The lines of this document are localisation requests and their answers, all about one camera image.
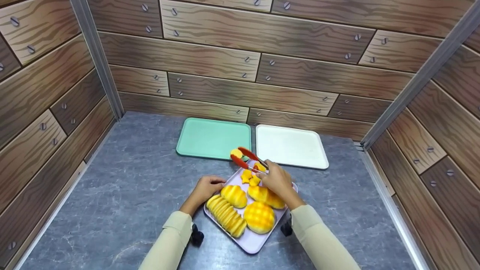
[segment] green tray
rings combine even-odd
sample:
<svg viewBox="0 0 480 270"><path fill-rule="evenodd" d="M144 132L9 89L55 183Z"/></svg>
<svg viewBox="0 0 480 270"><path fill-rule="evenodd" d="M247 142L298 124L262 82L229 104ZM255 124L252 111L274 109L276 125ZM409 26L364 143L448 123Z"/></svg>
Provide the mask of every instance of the green tray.
<svg viewBox="0 0 480 270"><path fill-rule="evenodd" d="M177 153L229 160L230 151L239 146L251 150L251 134L247 124L190 117L183 123Z"/></svg>

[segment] beige sleeve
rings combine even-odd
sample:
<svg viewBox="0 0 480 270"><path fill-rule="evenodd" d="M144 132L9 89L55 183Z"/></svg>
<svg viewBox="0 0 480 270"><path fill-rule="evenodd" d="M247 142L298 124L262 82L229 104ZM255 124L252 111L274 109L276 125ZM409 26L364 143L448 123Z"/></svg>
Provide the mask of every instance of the beige sleeve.
<svg viewBox="0 0 480 270"><path fill-rule="evenodd" d="M317 270L360 270L313 207L302 205L292 210L291 215L293 232Z"/></svg>
<svg viewBox="0 0 480 270"><path fill-rule="evenodd" d="M163 231L145 256L139 270L177 269L192 234L192 217L173 212L163 224Z"/></svg>

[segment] purple tray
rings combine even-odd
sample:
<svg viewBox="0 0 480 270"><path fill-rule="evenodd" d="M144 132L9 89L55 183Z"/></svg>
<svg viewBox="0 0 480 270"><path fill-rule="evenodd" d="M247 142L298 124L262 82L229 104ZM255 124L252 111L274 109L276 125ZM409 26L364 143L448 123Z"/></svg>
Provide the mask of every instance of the purple tray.
<svg viewBox="0 0 480 270"><path fill-rule="evenodd" d="M253 167L253 165L255 164L255 161L254 160L249 160L249 161L247 161L247 163L250 165L250 167ZM235 174L233 174L227 180L225 185L239 185L242 188L243 191L247 192L249 184L242 184L241 183L241 178L240 178L243 171L244 171L244 169L240 168ZM293 188L295 189L296 192L298 192L298 188L297 188L297 185L295 183L293 184ZM247 205L254 202L254 200L252 198L250 198L250 196L247 195L247 198L248 198ZM241 209L235 208L235 210L237 210L237 212L243 217L243 211L245 210L245 208L241 208ZM220 226L220 224L218 224L218 222L215 220L213 214L207 209L206 204L204 205L205 214L209 218L211 218L213 220L213 222L215 222L215 224L224 233L226 233L235 243L237 243L243 250L245 250L245 252L247 252L249 254L255 254L255 253L260 251L260 249L265 244L265 242L267 241L270 234L273 232L273 230L277 226L278 222L280 221L280 218L285 214L286 211L287 211L286 206L283 209L273 209L273 212L275 213L275 225L269 233L257 234L257 233L252 232L247 227L247 228L245 228L245 232L243 233L242 236L240 236L239 238L233 238L229 233L227 233L222 228L222 226Z"/></svg>

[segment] wooden plank wall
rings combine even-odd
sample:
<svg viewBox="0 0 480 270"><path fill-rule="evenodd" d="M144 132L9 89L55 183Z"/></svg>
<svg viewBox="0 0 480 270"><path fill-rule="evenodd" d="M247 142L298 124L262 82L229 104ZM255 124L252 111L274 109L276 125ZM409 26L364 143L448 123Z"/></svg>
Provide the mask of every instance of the wooden plank wall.
<svg viewBox="0 0 480 270"><path fill-rule="evenodd" d="M480 269L479 33L370 151L432 269Z"/></svg>
<svg viewBox="0 0 480 270"><path fill-rule="evenodd" d="M11 270L114 123L68 0L0 1L0 97L0 269Z"/></svg>
<svg viewBox="0 0 480 270"><path fill-rule="evenodd" d="M473 1L89 3L126 110L361 140Z"/></svg>

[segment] red tongs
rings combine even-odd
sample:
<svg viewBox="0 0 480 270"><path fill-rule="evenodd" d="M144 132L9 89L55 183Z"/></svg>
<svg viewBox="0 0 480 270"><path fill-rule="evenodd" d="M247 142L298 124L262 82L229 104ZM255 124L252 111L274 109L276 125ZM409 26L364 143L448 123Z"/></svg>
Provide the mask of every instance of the red tongs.
<svg viewBox="0 0 480 270"><path fill-rule="evenodd" d="M250 158L251 160L256 160L258 161L260 164L262 164L267 170L268 170L268 165L265 163L265 161L259 159L257 157L257 155L253 154L250 150L248 150L247 148L245 147L239 147L238 150L240 150L240 152L244 155L244 156L247 156L248 158ZM242 159L234 156L234 155L230 155L230 158L233 160L233 162L235 162L237 165L239 165L240 167L246 169L246 170L250 170L252 172L261 172L257 169L254 169L252 167L249 167L248 164L246 162L244 162Z"/></svg>

